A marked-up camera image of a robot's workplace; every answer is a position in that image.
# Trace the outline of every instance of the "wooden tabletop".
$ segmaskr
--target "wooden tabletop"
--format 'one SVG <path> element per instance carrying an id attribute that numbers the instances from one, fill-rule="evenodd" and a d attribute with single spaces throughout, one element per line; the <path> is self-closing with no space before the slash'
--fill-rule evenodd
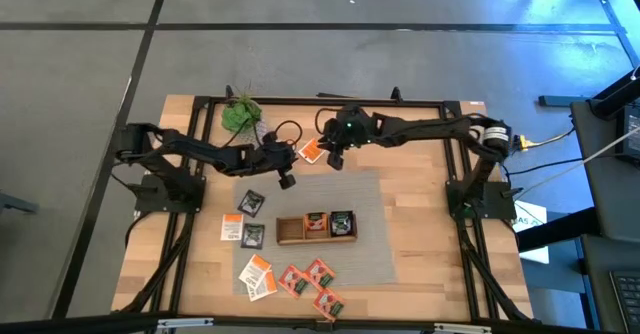
<path id="1" fill-rule="evenodd" d="M 167 97 L 160 126 L 186 133 L 193 96 Z M 462 110 L 484 112 L 482 102 L 462 102 Z M 314 115 L 319 107 L 263 105 L 270 129 L 291 119 L 302 126 L 301 143 L 318 137 Z M 222 106 L 216 106 L 211 144 L 225 143 L 230 134 L 222 128 Z M 438 118 L 428 108 L 365 108 L 368 112 L 403 117 L 407 120 Z M 322 113 L 323 123 L 333 113 Z M 196 137 L 202 131 L 204 113 Z M 280 138 L 295 138 L 294 126 L 283 126 Z M 458 177 L 462 177 L 458 145 L 454 145 Z M 177 163 L 178 158 L 171 158 Z M 387 234 L 393 254 L 397 283 L 375 286 L 339 286 L 333 288 L 345 301 L 341 318 L 385 320 L 469 320 L 460 248 L 453 220 L 449 217 L 444 182 L 447 167 L 442 141 L 410 142 L 385 149 L 365 146 L 344 155 L 343 170 L 377 170 L 385 205 Z M 328 173 L 325 157 L 311 165 L 304 160 L 294 164 L 295 174 Z M 246 295 L 234 295 L 232 282 L 232 246 L 239 242 L 220 241 L 222 215 L 233 213 L 233 187 L 236 178 L 217 173 L 205 166 L 207 188 L 202 210 L 197 214 L 184 277 L 180 313 L 193 315 L 237 315 L 253 317 L 318 318 L 313 308 L 316 290 L 307 290 L 293 299 L 282 290 L 250 302 Z M 131 233 L 112 308 L 127 305 L 143 287 L 158 264 L 166 213 L 154 213 L 142 220 Z M 484 233 L 491 271 L 518 308 L 531 316 L 529 296 L 515 238 L 499 220 L 484 220 Z M 274 273 L 276 278 L 281 273 Z M 482 280 L 475 273 L 480 311 L 486 316 Z M 173 271 L 168 275 L 161 308 L 167 308 Z"/>

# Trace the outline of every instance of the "concrete floor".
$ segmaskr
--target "concrete floor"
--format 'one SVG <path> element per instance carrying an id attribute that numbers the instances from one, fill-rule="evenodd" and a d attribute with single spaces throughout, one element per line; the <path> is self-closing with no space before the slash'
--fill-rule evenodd
<path id="1" fill-rule="evenodd" d="M 153 1 L 0 0 L 0 21 L 145 22 Z M 631 0 L 611 2 L 640 52 L 640 14 Z M 166 0 L 160 15 L 161 22 L 606 20 L 598 0 Z M 140 32 L 0 31 L 0 189 L 42 207 L 37 215 L 0 216 L 0 322 L 48 313 L 140 39 Z M 257 95 L 373 98 L 388 97 L 397 85 L 407 99 L 485 101 L 492 117 L 538 140 L 570 128 L 568 110 L 538 107 L 539 95 L 591 96 L 630 69 L 617 39 L 607 35 L 156 32 L 130 121 L 157 122 L 167 94 L 220 95 L 226 84 L 251 83 Z M 507 166 L 577 156 L 571 137 L 517 154 Z M 557 170 L 514 184 L 526 187 Z M 136 180 L 140 172 L 118 174 Z M 525 200 L 555 211 L 591 204 L 582 170 Z M 109 311 L 132 207 L 133 197 L 110 183 L 70 315 Z M 560 324 L 544 313 L 552 300 L 573 313 L 563 314 L 563 325 L 584 325 L 574 296 L 536 292 L 532 300 L 545 322 Z"/>

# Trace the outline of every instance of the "keyboard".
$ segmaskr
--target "keyboard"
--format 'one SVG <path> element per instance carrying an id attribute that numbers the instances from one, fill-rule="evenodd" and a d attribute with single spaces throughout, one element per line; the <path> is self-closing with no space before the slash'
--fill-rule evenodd
<path id="1" fill-rule="evenodd" d="M 640 333 L 640 271 L 609 273 L 627 333 Z"/>

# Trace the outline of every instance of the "green leaves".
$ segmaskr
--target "green leaves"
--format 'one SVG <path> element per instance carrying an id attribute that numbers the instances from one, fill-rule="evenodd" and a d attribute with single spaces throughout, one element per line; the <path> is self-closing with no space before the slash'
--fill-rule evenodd
<path id="1" fill-rule="evenodd" d="M 253 101 L 241 97 L 222 111 L 222 126 L 230 132 L 245 131 L 260 121 L 262 110 Z"/>

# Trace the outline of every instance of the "gray fabric mat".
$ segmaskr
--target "gray fabric mat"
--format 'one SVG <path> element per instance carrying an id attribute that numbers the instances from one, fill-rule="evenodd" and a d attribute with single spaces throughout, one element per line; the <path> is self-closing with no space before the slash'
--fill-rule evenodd
<path id="1" fill-rule="evenodd" d="M 233 247 L 233 276 L 237 278 L 253 254 L 271 263 L 276 280 L 290 264 L 304 271 L 320 258 L 336 272 L 331 286 L 395 283 L 391 247 L 387 239 L 384 206 L 376 171 L 335 172 L 321 175 L 296 175 L 296 185 L 280 189 L 271 175 L 244 178 L 234 188 L 236 207 L 251 189 L 266 197 L 255 218 L 244 216 L 245 223 L 265 224 L 262 250 Z M 358 239 L 351 243 L 300 244 L 276 243 L 276 218 L 301 217 L 314 211 L 353 210 Z M 247 293 L 245 284 L 233 281 L 234 294 Z"/>

